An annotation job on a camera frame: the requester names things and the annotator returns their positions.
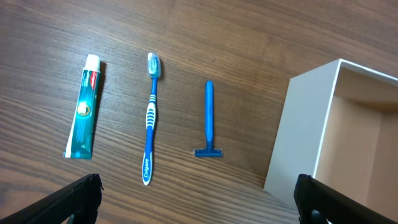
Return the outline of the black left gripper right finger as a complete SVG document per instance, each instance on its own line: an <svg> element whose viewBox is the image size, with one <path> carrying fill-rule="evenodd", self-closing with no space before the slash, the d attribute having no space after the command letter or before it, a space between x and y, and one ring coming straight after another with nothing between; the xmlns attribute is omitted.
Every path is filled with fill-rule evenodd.
<svg viewBox="0 0 398 224"><path fill-rule="evenodd" d="M294 199L301 224L397 224L306 174L298 176Z"/></svg>

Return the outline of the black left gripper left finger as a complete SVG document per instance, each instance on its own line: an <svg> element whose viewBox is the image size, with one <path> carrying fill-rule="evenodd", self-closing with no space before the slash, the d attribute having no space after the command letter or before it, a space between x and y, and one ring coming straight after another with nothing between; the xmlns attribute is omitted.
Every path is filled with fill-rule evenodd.
<svg viewBox="0 0 398 224"><path fill-rule="evenodd" d="M88 174L49 196L1 219L1 223L95 223L102 199L99 174Z"/></svg>

